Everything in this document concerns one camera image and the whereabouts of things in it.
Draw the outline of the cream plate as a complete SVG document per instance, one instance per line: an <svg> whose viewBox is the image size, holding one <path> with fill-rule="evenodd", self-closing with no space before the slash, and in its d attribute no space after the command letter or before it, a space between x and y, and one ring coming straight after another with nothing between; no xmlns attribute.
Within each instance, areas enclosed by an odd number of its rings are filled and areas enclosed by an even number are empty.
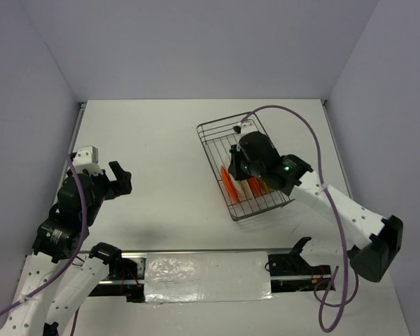
<svg viewBox="0 0 420 336"><path fill-rule="evenodd" d="M253 192L247 180L238 181L238 184L239 184L238 193L239 193L240 201L251 200L254 198Z"/></svg>
<svg viewBox="0 0 420 336"><path fill-rule="evenodd" d="M226 169L228 169L228 168L229 168L229 166L230 166L230 164L231 164L231 156L230 156L230 155L226 155L226 156L223 158L223 166L224 166Z"/></svg>

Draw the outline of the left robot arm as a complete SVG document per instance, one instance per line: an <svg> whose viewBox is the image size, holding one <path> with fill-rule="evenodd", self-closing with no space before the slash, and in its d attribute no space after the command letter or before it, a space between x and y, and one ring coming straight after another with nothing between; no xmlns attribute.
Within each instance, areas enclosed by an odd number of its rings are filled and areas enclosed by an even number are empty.
<svg viewBox="0 0 420 336"><path fill-rule="evenodd" d="M130 172L112 161L108 165L115 180L110 180L93 150L78 150L67 160L67 177L48 218L38 227L27 278L18 300L5 310L8 318L0 335L61 335L97 284L123 272L121 250L99 243L76 275L61 284L103 202L132 191Z"/></svg>

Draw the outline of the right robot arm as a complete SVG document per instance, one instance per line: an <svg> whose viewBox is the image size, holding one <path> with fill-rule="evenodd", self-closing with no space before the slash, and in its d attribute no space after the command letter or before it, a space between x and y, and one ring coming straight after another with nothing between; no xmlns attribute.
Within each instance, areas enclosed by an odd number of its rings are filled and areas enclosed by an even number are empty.
<svg viewBox="0 0 420 336"><path fill-rule="evenodd" d="M306 204L319 215L338 224L353 246L346 252L353 270L377 283L401 250L403 222L385 218L353 201L296 155L280 155L262 132L234 127L236 144L230 149L229 174L236 181L255 179Z"/></svg>

